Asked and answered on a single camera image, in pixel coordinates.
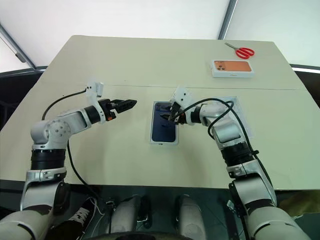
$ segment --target red scissors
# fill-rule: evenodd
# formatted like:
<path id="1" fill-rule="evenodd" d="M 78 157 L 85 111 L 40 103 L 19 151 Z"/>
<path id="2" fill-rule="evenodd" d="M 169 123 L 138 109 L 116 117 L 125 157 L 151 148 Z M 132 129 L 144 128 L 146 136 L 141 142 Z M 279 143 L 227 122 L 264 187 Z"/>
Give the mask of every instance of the red scissors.
<path id="1" fill-rule="evenodd" d="M 255 55 L 255 51 L 253 51 L 252 49 L 250 48 L 246 48 L 246 47 L 235 47 L 235 46 L 232 46 L 231 44 L 225 42 L 224 43 L 225 45 L 233 48 L 235 50 L 235 54 L 241 58 L 241 59 L 248 59 L 250 58 L 251 56 Z"/>

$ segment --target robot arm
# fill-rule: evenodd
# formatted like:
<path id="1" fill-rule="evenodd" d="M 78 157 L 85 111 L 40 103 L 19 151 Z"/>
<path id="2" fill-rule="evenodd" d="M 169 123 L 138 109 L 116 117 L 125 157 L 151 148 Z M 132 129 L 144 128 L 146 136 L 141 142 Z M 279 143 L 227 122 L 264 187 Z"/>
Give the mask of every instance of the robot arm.
<path id="1" fill-rule="evenodd" d="M 170 102 L 171 114 L 162 117 L 177 124 L 199 123 L 208 127 L 227 110 L 219 103 L 223 102 L 221 100 L 196 104 L 187 89 L 182 87 L 176 89 Z M 234 179 L 229 189 L 235 212 L 245 219 L 243 227 L 250 239 L 309 239 L 285 211 L 277 208 L 274 188 L 257 152 L 252 150 L 243 125 L 239 127 L 230 114 L 216 121 L 208 131 L 221 151 L 229 176 Z"/>
<path id="2" fill-rule="evenodd" d="M 56 215 L 69 207 L 70 186 L 63 179 L 67 174 L 65 153 L 69 138 L 104 123 L 133 108 L 136 100 L 102 99 L 103 84 L 91 82 L 86 96 L 90 106 L 71 110 L 53 120 L 37 122 L 31 129 L 31 169 L 20 202 L 20 211 L 0 221 L 0 236 L 6 240 L 42 240 Z"/>

